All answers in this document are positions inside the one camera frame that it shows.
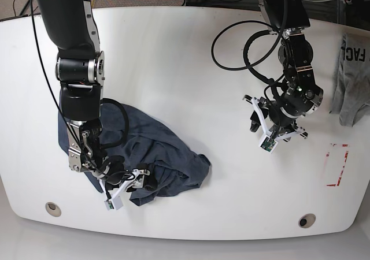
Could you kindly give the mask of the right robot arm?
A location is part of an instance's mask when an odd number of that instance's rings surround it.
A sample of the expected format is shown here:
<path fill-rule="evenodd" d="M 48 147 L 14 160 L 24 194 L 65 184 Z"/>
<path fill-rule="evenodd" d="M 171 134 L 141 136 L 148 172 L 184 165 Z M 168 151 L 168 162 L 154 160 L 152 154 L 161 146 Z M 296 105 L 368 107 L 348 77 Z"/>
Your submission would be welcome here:
<path fill-rule="evenodd" d="M 124 157 L 109 156 L 107 150 L 124 144 L 130 122 L 122 104 L 103 97 L 104 60 L 91 0 L 37 0 L 43 22 L 58 54 L 55 76 L 61 90 L 55 105 L 65 124 L 69 167 L 90 173 L 104 192 L 121 187 L 127 192 L 138 188 L 152 191 L 157 180 L 146 164 L 128 170 Z M 116 106 L 123 119 L 120 138 L 101 143 L 101 106 Z"/>

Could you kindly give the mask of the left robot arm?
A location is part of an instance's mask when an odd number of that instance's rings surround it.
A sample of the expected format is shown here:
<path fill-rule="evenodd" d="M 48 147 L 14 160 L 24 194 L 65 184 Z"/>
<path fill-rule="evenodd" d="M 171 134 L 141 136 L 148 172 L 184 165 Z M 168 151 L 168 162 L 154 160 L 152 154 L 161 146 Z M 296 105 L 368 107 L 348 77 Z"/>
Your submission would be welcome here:
<path fill-rule="evenodd" d="M 295 134 L 307 136 L 296 120 L 313 113 L 321 105 L 323 89 L 315 82 L 311 62 L 313 49 L 305 39 L 303 30 L 310 26 L 308 15 L 301 0 L 258 0 L 262 15 L 269 29 L 252 35 L 243 49 L 243 59 L 249 71 L 267 84 L 273 98 L 252 98 L 252 132 L 263 130 L 262 140 L 274 143 L 289 140 Z M 278 34 L 281 42 L 278 56 L 283 66 L 281 79 L 268 79 L 254 68 L 248 59 L 249 48 L 254 40 L 270 33 Z"/>

